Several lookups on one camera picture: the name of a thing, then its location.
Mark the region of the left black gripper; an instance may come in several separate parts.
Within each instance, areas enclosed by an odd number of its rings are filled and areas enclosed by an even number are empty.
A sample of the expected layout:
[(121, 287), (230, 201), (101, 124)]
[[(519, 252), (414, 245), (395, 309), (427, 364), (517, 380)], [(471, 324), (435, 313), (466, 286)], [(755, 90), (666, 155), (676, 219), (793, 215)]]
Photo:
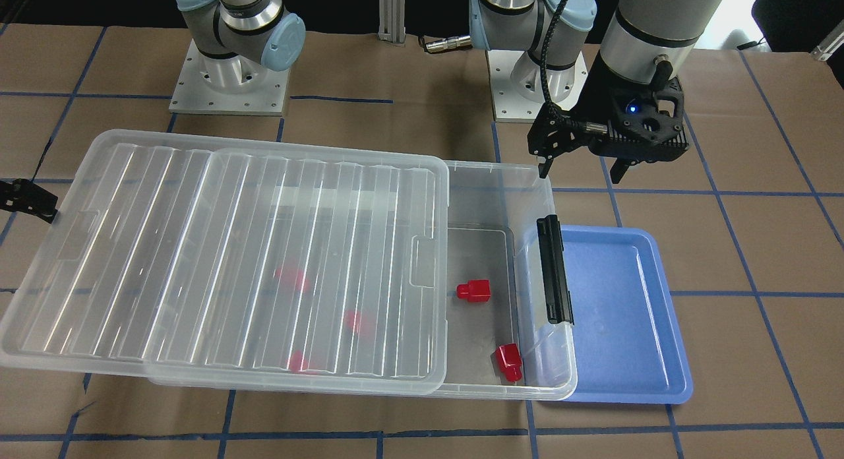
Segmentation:
[(543, 102), (527, 133), (527, 150), (537, 158), (540, 179), (555, 159), (587, 146), (593, 154), (616, 158), (609, 168), (618, 185), (632, 164), (672, 162), (688, 150), (683, 127), (684, 92), (672, 63), (652, 63), (654, 74), (644, 83), (616, 75), (606, 63), (594, 63), (574, 107), (577, 119), (603, 133), (576, 134), (567, 111)]

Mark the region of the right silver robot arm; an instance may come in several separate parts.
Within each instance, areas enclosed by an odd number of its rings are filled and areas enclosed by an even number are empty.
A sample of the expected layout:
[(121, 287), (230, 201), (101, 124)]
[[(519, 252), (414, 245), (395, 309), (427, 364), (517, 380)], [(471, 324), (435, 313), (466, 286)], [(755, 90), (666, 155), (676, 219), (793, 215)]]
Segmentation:
[(51, 220), (97, 134), (178, 129), (168, 102), (199, 98), (199, 134), (255, 138), (283, 123), (287, 70), (304, 45), (282, 0), (175, 0), (186, 32), (12, 24), (2, 36), (2, 220)]

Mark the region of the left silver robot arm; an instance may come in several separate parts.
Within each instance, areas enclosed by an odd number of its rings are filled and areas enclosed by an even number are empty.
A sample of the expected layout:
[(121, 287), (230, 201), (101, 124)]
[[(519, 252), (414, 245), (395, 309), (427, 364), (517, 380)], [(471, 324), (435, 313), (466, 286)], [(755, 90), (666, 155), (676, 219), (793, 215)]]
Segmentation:
[(721, 0), (618, 0), (578, 101), (557, 102), (601, 11), (597, 0), (468, 0), (469, 36), (485, 51), (521, 51), (527, 94), (540, 103), (528, 152), (546, 177), (579, 148), (612, 158), (621, 182), (638, 164), (673, 162), (690, 144), (678, 71)]

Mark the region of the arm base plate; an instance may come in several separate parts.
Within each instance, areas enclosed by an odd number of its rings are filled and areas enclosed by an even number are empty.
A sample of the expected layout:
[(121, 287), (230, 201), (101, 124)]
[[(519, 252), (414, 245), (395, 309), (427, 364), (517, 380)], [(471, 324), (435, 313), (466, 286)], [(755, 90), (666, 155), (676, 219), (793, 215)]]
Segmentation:
[(194, 41), (171, 96), (171, 113), (283, 116), (290, 71), (271, 71), (242, 56), (211, 59)]
[(546, 95), (561, 109), (572, 109), (588, 77), (582, 52), (573, 66), (561, 71), (549, 69), (546, 78), (525, 51), (492, 50), (486, 57), (493, 119), (501, 123), (533, 123)]

